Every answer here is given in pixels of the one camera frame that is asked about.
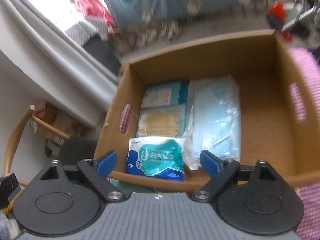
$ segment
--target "wooden chair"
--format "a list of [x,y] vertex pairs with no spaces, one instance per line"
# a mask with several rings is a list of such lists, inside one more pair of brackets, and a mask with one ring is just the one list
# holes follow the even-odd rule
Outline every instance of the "wooden chair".
[[[11,165],[14,158],[14,155],[17,151],[18,144],[21,139],[22,132],[28,122],[28,120],[32,120],[36,122],[38,125],[41,125],[45,128],[47,128],[50,132],[69,140],[69,136],[58,129],[52,127],[51,125],[48,125],[47,123],[43,122],[39,118],[36,118],[33,116],[33,113],[35,112],[36,108],[35,106],[31,105],[30,108],[25,112],[23,117],[20,119],[19,123],[16,125],[16,127],[13,129],[8,142],[7,142],[7,148],[4,155],[4,175],[9,174],[11,172]],[[19,184],[21,186],[26,187],[28,185],[28,182],[18,180]]]

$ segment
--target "clear plastic bag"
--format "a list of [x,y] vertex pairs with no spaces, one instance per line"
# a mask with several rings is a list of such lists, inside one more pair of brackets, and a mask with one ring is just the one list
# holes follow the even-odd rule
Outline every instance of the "clear plastic bag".
[[240,159],[239,89],[231,76],[190,81],[183,137],[183,161],[190,170],[199,169],[202,150]]
[[141,110],[137,137],[182,137],[185,128],[185,112],[185,104]]

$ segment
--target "gray gripper base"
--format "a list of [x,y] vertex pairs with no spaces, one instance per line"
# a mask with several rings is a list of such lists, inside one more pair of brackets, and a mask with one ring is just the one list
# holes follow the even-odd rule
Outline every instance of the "gray gripper base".
[[[23,233],[18,240],[44,237]],[[52,240],[301,240],[293,231],[256,236],[225,223],[207,203],[185,193],[132,193],[129,200],[108,204],[86,229]]]

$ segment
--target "wet wipes package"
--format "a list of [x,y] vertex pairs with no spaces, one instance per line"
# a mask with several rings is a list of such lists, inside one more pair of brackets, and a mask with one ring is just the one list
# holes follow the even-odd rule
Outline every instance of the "wet wipes package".
[[184,138],[131,138],[126,172],[160,179],[184,180]]

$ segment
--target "small cardboard box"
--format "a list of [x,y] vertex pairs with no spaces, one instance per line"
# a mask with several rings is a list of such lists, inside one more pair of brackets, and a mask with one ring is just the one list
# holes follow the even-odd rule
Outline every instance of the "small cardboard box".
[[[273,31],[215,36],[172,46],[139,58],[125,69],[106,116],[95,158],[113,149],[118,163],[110,177],[134,184],[194,192],[209,181],[203,170],[190,172],[177,182],[124,173],[129,138],[138,121],[131,118],[120,133],[126,104],[139,116],[147,85],[231,74],[240,89],[241,159],[244,165],[268,161],[289,184],[320,180],[320,133],[315,104],[302,77]],[[289,86],[296,83],[305,104],[306,118],[297,122]]]

